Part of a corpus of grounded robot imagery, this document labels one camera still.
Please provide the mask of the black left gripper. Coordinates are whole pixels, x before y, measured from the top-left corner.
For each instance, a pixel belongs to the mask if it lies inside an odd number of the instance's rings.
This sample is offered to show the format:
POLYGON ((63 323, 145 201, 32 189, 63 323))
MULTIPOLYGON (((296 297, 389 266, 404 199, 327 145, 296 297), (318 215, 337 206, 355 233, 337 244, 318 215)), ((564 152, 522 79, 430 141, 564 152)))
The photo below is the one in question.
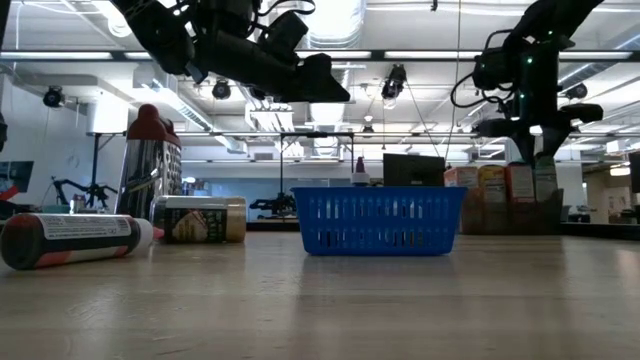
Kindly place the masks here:
POLYGON ((256 42, 223 31, 188 35, 184 72, 196 83, 211 73, 226 77, 282 102, 343 103, 349 92, 333 77, 332 59, 318 53, 300 62, 280 61, 256 42))

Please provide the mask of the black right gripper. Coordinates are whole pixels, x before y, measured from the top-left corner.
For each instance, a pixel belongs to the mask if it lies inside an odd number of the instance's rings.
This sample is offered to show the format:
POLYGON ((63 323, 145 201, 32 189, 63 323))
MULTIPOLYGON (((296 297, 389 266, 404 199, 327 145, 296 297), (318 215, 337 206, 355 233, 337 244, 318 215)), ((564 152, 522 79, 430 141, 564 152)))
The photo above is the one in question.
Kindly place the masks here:
POLYGON ((525 163, 534 163, 535 137, 530 127, 542 126, 542 156, 553 157, 569 134, 573 120, 601 121, 604 110, 597 104, 578 103, 558 110, 559 47, 554 42, 523 42, 518 53, 517 95, 519 120, 487 119, 474 127, 480 137, 508 137, 525 163))

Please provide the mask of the yellow Corn Pops cereal box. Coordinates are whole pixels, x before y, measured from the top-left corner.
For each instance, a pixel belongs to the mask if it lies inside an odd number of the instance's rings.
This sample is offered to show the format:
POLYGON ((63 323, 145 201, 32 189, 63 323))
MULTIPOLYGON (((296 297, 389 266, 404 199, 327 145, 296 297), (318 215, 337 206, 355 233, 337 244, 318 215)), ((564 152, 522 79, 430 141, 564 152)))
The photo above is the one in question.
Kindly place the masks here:
POLYGON ((485 165, 478 170, 482 198, 483 232, 499 234, 504 230, 507 212, 505 168, 485 165))

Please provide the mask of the orange Mini Wheats cereal box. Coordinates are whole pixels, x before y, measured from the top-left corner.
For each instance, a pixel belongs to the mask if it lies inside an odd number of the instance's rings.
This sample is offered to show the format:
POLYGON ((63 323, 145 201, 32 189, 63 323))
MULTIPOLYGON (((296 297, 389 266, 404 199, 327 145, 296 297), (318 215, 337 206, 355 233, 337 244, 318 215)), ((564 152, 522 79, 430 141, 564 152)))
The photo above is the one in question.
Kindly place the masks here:
POLYGON ((460 232, 472 235, 479 232, 482 221, 481 193, 477 167, 455 167, 444 173, 446 187, 462 187, 466 193, 461 206, 460 232))

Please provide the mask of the blue plastic basket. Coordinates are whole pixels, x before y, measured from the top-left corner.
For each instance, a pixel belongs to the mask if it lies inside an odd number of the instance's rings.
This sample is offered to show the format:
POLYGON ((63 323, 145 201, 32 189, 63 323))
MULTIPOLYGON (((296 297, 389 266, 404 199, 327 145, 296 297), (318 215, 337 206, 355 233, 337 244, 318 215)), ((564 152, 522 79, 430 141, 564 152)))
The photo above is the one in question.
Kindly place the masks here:
POLYGON ((464 187, 297 187, 310 255, 434 256, 451 252, 464 187))

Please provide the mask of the glass jar with gold lid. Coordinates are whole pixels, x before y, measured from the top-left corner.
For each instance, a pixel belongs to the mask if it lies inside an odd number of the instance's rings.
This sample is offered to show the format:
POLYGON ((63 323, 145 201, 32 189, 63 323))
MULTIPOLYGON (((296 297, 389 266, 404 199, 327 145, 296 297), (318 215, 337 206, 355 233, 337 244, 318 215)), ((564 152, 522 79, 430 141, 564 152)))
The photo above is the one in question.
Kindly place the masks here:
POLYGON ((156 197, 150 221, 169 244, 242 243, 246 236, 247 205, 243 197, 156 197))

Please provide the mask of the red icing tube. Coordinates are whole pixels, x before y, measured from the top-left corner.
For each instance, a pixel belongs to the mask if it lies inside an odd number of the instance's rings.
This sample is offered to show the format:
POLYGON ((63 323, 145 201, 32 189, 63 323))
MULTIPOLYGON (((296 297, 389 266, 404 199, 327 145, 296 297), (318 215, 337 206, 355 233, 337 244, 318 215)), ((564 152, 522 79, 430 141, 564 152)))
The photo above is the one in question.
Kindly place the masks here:
POLYGON ((0 232, 0 258, 15 270, 148 252, 164 231, 129 215, 21 213, 0 232))

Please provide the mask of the grey plastic bin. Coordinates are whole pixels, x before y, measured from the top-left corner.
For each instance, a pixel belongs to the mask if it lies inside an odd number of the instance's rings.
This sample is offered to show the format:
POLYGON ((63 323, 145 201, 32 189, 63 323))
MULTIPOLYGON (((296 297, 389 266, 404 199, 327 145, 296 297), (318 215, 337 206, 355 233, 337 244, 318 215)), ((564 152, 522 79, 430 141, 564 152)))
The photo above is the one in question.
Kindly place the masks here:
POLYGON ((534 203, 486 203, 479 189, 467 189, 457 230, 463 235, 556 235, 564 190, 534 203))

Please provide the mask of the black background table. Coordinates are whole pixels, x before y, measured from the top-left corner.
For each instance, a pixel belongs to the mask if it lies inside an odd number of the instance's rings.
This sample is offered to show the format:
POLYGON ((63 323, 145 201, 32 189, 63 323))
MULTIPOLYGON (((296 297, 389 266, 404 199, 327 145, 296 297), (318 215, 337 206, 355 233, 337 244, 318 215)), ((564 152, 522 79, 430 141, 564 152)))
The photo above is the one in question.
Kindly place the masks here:
POLYGON ((564 222, 560 229, 568 236, 640 241, 640 225, 564 222))

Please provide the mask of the silver ventilation duct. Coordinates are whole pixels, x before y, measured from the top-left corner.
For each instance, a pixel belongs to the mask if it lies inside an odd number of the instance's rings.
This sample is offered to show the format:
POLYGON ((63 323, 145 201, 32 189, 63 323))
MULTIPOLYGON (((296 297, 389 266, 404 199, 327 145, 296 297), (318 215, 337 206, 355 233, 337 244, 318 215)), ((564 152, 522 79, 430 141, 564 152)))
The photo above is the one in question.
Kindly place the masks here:
POLYGON ((315 11, 301 15, 308 32, 300 50, 355 49, 360 45, 367 0, 312 0, 315 11))

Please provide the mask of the black table edge rail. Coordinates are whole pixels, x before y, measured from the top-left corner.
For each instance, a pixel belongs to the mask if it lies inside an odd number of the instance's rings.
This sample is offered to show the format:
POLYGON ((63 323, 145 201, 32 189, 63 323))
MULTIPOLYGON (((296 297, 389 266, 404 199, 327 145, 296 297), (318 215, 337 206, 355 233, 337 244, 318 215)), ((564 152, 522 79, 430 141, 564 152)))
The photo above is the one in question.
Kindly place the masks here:
POLYGON ((248 232, 299 232, 300 225, 297 222, 248 222, 248 232))

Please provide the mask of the black metal post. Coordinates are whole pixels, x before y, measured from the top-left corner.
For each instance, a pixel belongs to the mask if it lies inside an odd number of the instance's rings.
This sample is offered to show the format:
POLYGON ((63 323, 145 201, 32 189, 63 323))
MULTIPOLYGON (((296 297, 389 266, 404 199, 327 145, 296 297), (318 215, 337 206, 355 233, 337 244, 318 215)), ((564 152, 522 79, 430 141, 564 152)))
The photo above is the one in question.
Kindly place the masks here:
POLYGON ((91 186, 97 185, 97 170, 98 170, 98 157, 100 151, 100 133, 93 134, 93 156, 92 156, 92 173, 91 173, 91 186))

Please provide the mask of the black overhead frame bar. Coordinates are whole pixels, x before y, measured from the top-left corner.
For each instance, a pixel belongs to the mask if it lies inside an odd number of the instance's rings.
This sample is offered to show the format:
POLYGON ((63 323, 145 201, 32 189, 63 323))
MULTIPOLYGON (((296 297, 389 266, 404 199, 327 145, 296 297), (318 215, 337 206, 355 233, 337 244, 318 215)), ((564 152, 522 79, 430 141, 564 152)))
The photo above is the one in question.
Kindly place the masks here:
MULTIPOLYGON (((325 50, 336 61, 360 62, 472 62, 480 51, 458 50, 325 50)), ((5 50, 0 52, 3 62, 142 62, 151 61, 146 51, 47 51, 5 50)), ((640 63, 640 50, 577 50, 559 54, 561 62, 634 62, 640 63)))

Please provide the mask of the dark wall screen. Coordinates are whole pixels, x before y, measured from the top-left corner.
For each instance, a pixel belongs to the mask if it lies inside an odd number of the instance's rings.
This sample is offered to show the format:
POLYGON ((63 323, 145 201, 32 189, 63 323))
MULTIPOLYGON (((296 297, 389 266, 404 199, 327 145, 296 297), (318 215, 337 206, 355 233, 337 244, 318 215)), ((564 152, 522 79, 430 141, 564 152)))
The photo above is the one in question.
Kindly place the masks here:
POLYGON ((12 187, 16 187, 19 193, 26 193, 33 167, 33 161, 1 161, 0 193, 8 191, 12 187))

